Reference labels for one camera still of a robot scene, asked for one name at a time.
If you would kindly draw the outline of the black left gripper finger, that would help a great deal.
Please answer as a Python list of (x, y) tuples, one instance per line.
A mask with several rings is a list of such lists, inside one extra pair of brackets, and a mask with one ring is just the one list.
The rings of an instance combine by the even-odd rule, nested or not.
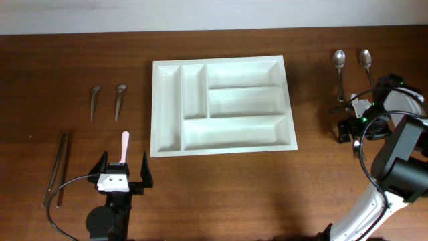
[(146, 151), (144, 152), (143, 158), (142, 158), (140, 176), (142, 178), (142, 184), (144, 188), (153, 188), (154, 182), (153, 182), (152, 174), (150, 172), (150, 168), (148, 166), (148, 155)]
[(89, 175), (100, 175), (105, 174), (108, 166), (108, 152), (104, 151), (100, 160), (95, 164), (95, 166), (89, 172)]

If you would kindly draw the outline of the metal chopstick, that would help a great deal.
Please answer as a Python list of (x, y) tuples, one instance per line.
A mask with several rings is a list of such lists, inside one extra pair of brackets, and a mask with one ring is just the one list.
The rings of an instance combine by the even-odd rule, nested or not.
[[(67, 169), (67, 160), (68, 160), (68, 143), (69, 143), (69, 132), (65, 132), (65, 139), (64, 139), (64, 146), (63, 146), (63, 153), (61, 158), (61, 169), (60, 169), (60, 176), (59, 176), (59, 183), (58, 185), (61, 186), (65, 183), (65, 176), (66, 176), (66, 169)], [(57, 201), (56, 201), (56, 207), (59, 208), (62, 205), (62, 197), (63, 197), (64, 191), (58, 191)]]
[(49, 182), (48, 182), (45, 194), (43, 196), (43, 201), (42, 201), (43, 207), (45, 207), (45, 205), (47, 204), (47, 200), (49, 199), (49, 195), (52, 191), (52, 188), (54, 187), (54, 183), (56, 180), (56, 175), (57, 175), (57, 172), (58, 172), (58, 169), (60, 166), (60, 162), (61, 162), (62, 156), (65, 152), (64, 149), (66, 148), (67, 137), (68, 137), (67, 132), (62, 132), (60, 135), (60, 139), (58, 142), (53, 167), (51, 169), (51, 173), (50, 173), (50, 177), (49, 177)]

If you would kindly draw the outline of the large metal spoon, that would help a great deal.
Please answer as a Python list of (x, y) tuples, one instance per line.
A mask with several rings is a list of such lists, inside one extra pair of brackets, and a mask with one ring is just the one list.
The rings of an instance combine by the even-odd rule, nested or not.
[(342, 69), (346, 62), (346, 55), (343, 50), (337, 50), (332, 58), (333, 66), (338, 71), (338, 101), (344, 102), (344, 88), (342, 83)]
[(370, 72), (370, 67), (372, 64), (372, 57), (370, 52), (367, 49), (361, 51), (359, 55), (360, 65), (366, 70), (368, 78), (370, 80), (370, 85), (375, 87), (375, 82), (373, 80), (372, 74)]

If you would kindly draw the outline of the metal fork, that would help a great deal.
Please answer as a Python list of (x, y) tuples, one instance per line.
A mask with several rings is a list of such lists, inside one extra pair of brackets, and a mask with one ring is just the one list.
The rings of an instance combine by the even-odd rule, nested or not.
[(360, 148), (361, 148), (361, 143), (360, 143), (360, 141), (358, 140), (358, 139), (354, 139), (353, 140), (353, 144), (352, 144), (352, 150), (353, 150), (353, 155), (354, 155), (354, 158), (359, 158), (359, 151), (360, 151)]

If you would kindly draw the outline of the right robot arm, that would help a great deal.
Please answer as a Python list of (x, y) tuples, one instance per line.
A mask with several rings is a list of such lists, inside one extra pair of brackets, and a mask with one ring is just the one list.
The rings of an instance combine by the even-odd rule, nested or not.
[(371, 240), (373, 232), (398, 210), (427, 197), (427, 105), (421, 91), (395, 74), (371, 88), (373, 100), (353, 94), (331, 108), (350, 108), (354, 116), (338, 122), (338, 142), (353, 143), (370, 184), (345, 218), (317, 234), (317, 240)]

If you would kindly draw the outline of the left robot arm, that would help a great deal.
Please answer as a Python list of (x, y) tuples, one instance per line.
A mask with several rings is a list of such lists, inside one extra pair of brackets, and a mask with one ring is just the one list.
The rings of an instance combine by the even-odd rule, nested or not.
[(144, 195), (146, 188), (153, 187), (147, 154), (142, 158), (140, 182), (129, 180), (127, 163), (109, 163), (107, 152), (103, 152), (89, 175), (88, 182), (95, 185), (98, 193), (106, 196), (106, 203), (87, 215), (86, 229), (90, 233), (90, 239), (127, 240), (132, 197)]

